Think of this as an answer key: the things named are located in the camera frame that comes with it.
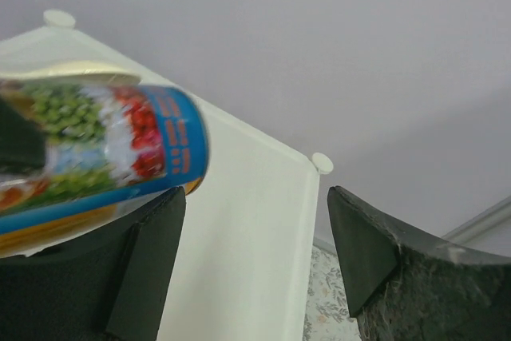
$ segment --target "white corner cap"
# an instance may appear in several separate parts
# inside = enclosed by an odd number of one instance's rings
[[[330,158],[323,154],[316,152],[311,157],[312,164],[318,169],[318,172],[322,175],[327,175],[334,170],[334,163]]]
[[[72,29],[77,24],[73,15],[60,10],[46,10],[43,14],[43,18],[48,27]]]

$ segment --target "speckled floor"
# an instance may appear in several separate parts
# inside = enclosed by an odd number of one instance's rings
[[[312,248],[303,341],[360,341],[357,321],[348,315],[337,256],[317,247]]]

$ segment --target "white table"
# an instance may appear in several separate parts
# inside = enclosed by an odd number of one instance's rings
[[[0,63],[108,61],[145,83],[172,85],[75,30],[72,18],[46,24],[0,42]],[[300,341],[321,167],[197,101],[212,159],[205,182],[188,198],[158,340]]]

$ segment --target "can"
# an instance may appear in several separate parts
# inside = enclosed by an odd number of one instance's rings
[[[107,206],[117,207],[102,210],[109,217],[122,216],[139,204],[132,200],[195,191],[208,170],[208,128],[178,88],[4,81],[0,98],[45,146],[41,169],[5,173],[0,164],[0,235]],[[26,142],[27,152],[35,145]]]

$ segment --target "black plastic part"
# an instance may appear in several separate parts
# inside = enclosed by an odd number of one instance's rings
[[[31,174],[45,163],[45,134],[0,97],[0,172]]]
[[[341,187],[328,208],[362,340],[511,340],[510,258],[439,239]]]
[[[174,188],[77,239],[0,259],[0,340],[156,339],[185,205]]]

